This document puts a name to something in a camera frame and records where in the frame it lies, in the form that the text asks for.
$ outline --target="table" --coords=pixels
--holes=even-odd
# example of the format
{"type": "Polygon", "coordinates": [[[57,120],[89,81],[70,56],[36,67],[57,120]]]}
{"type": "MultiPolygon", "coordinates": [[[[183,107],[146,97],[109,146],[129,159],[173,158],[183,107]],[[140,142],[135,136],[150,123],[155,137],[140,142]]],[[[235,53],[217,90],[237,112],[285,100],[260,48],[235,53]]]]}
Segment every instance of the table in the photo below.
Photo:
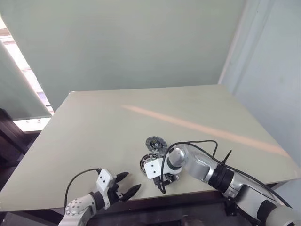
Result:
{"type": "MultiPolygon", "coordinates": [[[[134,200],[163,196],[139,169],[149,136],[168,144],[214,139],[216,158],[233,150],[228,165],[267,184],[300,177],[286,151],[222,85],[71,92],[1,191],[0,210],[63,207],[70,179],[98,167],[130,172],[120,190],[141,183],[134,200]]],[[[95,172],[78,177],[68,200],[95,190],[96,178],[95,172]]],[[[212,190],[183,170],[166,195],[212,190]]]]}

